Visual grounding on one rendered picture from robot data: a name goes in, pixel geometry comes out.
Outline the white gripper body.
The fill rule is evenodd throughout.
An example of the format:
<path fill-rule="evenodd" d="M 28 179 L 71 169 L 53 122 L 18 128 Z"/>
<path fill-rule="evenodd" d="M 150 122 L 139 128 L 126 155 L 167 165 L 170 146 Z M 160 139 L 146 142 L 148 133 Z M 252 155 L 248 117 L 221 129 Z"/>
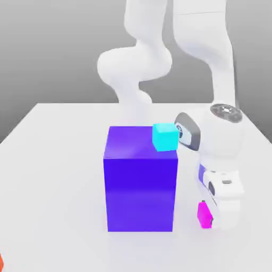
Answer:
<path fill-rule="evenodd" d="M 207 205 L 212 215 L 212 229 L 230 230 L 239 223 L 241 198 L 216 198 L 209 196 Z"/>

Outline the large blue box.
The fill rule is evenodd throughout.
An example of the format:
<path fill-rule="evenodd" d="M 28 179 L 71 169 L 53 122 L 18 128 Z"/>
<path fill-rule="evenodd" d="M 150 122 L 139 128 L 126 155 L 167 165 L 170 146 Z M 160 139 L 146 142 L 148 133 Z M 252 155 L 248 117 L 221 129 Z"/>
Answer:
<path fill-rule="evenodd" d="M 110 126 L 103 164 L 108 231 L 173 230 L 178 156 L 155 149 L 150 126 Z"/>

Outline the small magenta cube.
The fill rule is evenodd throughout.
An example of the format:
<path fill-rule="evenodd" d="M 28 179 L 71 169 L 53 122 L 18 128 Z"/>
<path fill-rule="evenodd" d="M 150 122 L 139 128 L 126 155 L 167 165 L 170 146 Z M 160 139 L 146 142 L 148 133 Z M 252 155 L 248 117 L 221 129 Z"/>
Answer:
<path fill-rule="evenodd" d="M 200 226 L 203 229 L 212 228 L 214 218 L 205 201 L 198 203 L 197 218 L 199 220 Z"/>

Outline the small cyan cube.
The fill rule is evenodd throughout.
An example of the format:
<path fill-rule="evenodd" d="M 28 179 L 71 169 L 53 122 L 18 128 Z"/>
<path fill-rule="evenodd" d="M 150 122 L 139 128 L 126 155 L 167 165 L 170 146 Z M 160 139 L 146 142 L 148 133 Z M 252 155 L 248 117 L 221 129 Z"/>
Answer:
<path fill-rule="evenodd" d="M 178 148 L 179 130 L 174 123 L 156 123 L 152 126 L 152 143 L 159 152 Z"/>

